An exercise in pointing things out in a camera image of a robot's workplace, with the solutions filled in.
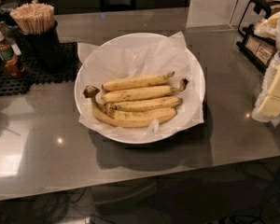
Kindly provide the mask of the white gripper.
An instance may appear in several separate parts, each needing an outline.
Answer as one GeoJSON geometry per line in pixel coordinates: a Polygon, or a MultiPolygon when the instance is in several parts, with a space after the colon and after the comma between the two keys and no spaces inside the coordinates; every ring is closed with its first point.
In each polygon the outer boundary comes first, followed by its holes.
{"type": "MultiPolygon", "coordinates": [[[[263,38],[275,38],[280,49],[280,11],[268,19],[262,19],[254,27],[254,34],[263,38]]],[[[267,68],[262,90],[252,111],[252,119],[260,122],[280,120],[280,64],[271,63],[267,68]]]]}

